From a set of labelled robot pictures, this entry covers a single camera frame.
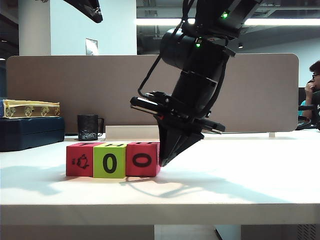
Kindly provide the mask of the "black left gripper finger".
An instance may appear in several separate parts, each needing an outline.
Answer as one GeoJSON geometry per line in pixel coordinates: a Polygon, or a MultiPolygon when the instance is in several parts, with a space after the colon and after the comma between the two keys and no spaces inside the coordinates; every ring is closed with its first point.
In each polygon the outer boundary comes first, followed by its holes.
{"type": "Polygon", "coordinates": [[[101,6],[98,0],[64,0],[95,23],[103,21],[101,6]]]}

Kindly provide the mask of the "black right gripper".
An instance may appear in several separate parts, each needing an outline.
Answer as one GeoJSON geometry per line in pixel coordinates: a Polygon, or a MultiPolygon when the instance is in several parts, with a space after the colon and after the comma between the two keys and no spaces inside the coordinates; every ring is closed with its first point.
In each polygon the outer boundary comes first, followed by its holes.
{"type": "Polygon", "coordinates": [[[211,111],[198,116],[192,107],[160,91],[148,92],[145,98],[132,97],[130,107],[149,113],[158,121],[161,167],[202,140],[204,135],[200,132],[203,130],[218,134],[226,130],[223,124],[206,119],[211,111]]]}

